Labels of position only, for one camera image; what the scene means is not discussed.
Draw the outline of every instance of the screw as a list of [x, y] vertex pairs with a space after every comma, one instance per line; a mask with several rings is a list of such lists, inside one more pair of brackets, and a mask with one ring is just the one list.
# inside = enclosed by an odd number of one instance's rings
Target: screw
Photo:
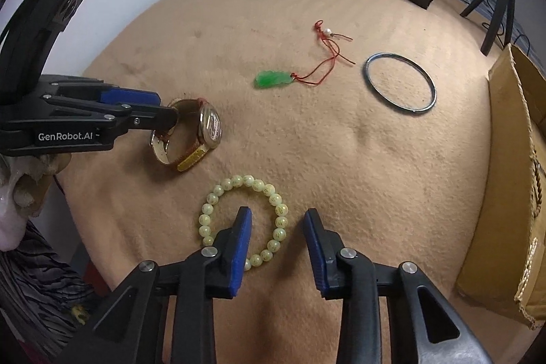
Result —
[[415, 273], [417, 271], [417, 266], [413, 262], [404, 262], [402, 264], [402, 270], [406, 273]]
[[151, 272], [155, 267], [156, 265], [154, 262], [150, 260], [142, 261], [140, 264], [138, 264], [138, 269], [141, 272]]
[[201, 250], [201, 255], [206, 258], [214, 258], [218, 254], [218, 249], [216, 247], [207, 246]]
[[353, 259], [357, 256], [357, 251], [351, 247], [344, 247], [340, 250], [340, 255], [345, 259]]

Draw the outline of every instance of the black tripod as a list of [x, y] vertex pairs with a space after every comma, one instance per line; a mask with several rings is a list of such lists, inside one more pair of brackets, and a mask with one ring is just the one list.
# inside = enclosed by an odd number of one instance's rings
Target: black tripod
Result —
[[[478, 5], [480, 5], [484, 0], [473, 0], [468, 7], [464, 9], [461, 13], [461, 16], [466, 18], [471, 11], [473, 11]], [[488, 55], [493, 42], [495, 42], [495, 37], [501, 26], [502, 18], [504, 17], [504, 11], [508, 8], [508, 13], [506, 17], [506, 30], [504, 33], [504, 45], [510, 43], [512, 38], [512, 27], [514, 25], [514, 6], [515, 0], [497, 0], [495, 2], [495, 11], [493, 11], [493, 17], [491, 18], [491, 23], [489, 24], [489, 29], [485, 35], [485, 39], [482, 43], [482, 53]]]

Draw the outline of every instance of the beige fabric surface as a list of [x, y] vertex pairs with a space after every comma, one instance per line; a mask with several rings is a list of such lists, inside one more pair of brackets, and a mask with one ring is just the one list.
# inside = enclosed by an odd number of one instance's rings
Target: beige fabric surface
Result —
[[[207, 193], [224, 177], [249, 173], [275, 185], [290, 226], [274, 260], [245, 274], [237, 298], [215, 303], [218, 362], [335, 362], [341, 305], [315, 289], [297, 227], [309, 207], [371, 260], [415, 261], [451, 295], [495, 362], [517, 362], [534, 333], [452, 295], [482, 204], [487, 71], [500, 54], [496, 46], [487, 58], [480, 53], [482, 19], [463, 19], [462, 9], [457, 0], [435, 0], [428, 10], [406, 0], [162, 0], [148, 9], [86, 76], [157, 91], [165, 103], [207, 98], [223, 139], [186, 174], [154, 160], [148, 132], [118, 138], [109, 152], [73, 156], [62, 184], [107, 283], [115, 287], [143, 259], [175, 262], [198, 249]], [[340, 45], [357, 65], [340, 63], [315, 88], [255, 90], [261, 70], [305, 74], [326, 57], [312, 31], [319, 19], [354, 38]], [[376, 52], [405, 55], [430, 73], [438, 88], [430, 113], [406, 116], [372, 95], [361, 65]], [[378, 61], [372, 76], [400, 101], [429, 99], [424, 80], [400, 62]], [[250, 250], [259, 252], [274, 228], [264, 196], [227, 193], [213, 232], [241, 205], [253, 210]]]

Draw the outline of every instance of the brown cardboard box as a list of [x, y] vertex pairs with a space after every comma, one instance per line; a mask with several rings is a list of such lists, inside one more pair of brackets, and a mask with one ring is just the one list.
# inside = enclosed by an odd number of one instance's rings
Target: brown cardboard box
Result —
[[487, 309], [535, 327], [546, 320], [546, 79], [509, 45], [489, 71], [489, 92], [489, 173], [457, 286]]

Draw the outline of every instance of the patterned fabric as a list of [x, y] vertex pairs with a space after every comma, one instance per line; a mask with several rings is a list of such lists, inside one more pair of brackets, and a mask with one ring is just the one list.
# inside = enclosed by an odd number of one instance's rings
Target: patterned fabric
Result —
[[83, 322], [78, 315], [91, 313], [98, 302], [92, 287], [59, 260], [30, 221], [20, 246], [0, 252], [0, 307], [23, 339], [48, 360]]

